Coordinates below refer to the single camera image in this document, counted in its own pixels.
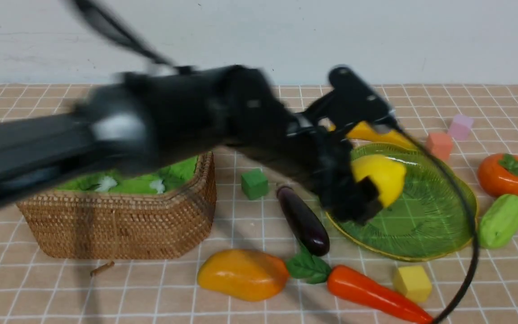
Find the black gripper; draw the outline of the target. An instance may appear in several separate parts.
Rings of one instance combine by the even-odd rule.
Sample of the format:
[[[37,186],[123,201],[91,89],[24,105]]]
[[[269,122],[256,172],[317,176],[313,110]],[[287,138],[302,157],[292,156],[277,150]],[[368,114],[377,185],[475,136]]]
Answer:
[[[365,225],[383,210],[371,178],[354,180],[351,146],[322,126],[296,121],[247,126],[241,131],[241,152],[316,195],[339,223]]]

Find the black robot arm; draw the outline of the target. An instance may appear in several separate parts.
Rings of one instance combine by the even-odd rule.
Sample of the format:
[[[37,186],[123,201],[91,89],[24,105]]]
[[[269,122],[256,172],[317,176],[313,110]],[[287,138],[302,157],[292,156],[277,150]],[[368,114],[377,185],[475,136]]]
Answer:
[[[396,121],[350,68],[334,68],[329,81],[331,92],[291,112],[257,68],[128,72],[71,112],[0,123],[0,207],[83,174],[149,174],[228,146],[318,195],[339,220],[365,224],[380,211],[378,190],[354,180],[347,134]]]

